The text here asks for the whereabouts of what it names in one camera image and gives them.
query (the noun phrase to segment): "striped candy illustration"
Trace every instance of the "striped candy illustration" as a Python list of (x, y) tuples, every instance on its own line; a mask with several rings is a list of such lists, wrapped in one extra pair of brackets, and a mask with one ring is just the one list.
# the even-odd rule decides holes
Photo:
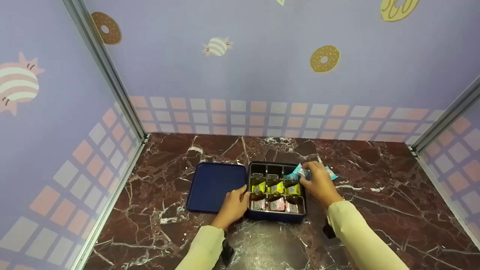
[(37, 58), (27, 61), (21, 52), (18, 63), (0, 65), (0, 112), (17, 114), (17, 102), (29, 102), (38, 93), (36, 75), (45, 70), (37, 66)]
[(228, 41), (227, 38), (213, 37), (208, 45), (204, 44), (204, 53), (209, 56), (210, 54), (216, 56), (222, 56), (228, 49), (232, 48), (233, 42)]

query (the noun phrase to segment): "forearm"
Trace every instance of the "forearm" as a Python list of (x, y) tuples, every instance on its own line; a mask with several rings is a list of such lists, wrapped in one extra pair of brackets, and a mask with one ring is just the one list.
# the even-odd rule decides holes
[(211, 270), (222, 252), (225, 239), (222, 229), (203, 226), (192, 241), (190, 249), (176, 270)]
[(360, 270), (407, 270), (407, 266), (368, 226), (349, 201), (333, 203), (328, 221)]

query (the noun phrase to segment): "box lid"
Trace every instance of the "box lid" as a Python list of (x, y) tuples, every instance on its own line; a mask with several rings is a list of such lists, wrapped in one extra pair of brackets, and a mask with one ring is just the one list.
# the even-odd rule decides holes
[(243, 165), (208, 163), (197, 165), (193, 176), (187, 209), (196, 212), (218, 213), (225, 194), (247, 183)]

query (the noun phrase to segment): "hand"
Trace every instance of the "hand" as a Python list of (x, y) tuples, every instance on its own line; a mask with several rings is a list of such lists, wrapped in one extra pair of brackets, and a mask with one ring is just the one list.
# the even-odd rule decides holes
[(240, 219), (247, 210), (250, 192), (245, 192), (247, 185), (234, 189), (225, 195), (222, 208), (212, 222), (212, 226), (226, 230), (230, 224)]
[(343, 198), (336, 191), (335, 185), (330, 178), (325, 166), (318, 161), (306, 162), (302, 168), (309, 169), (312, 173), (312, 180), (308, 181), (304, 176), (300, 183), (322, 204), (325, 209), (334, 202), (342, 201)]

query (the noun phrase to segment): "marble table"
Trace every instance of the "marble table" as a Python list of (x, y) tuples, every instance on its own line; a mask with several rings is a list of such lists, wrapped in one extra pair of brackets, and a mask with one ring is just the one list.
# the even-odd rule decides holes
[[(175, 269), (211, 214), (185, 209), (195, 167), (214, 161), (318, 160), (340, 175), (340, 194), (413, 270), (480, 268), (480, 253), (402, 143), (153, 134), (101, 232), (85, 269)], [(308, 197), (301, 224), (244, 219), (228, 230), (228, 269), (357, 269), (325, 213)], [(218, 264), (217, 269), (225, 269)]]

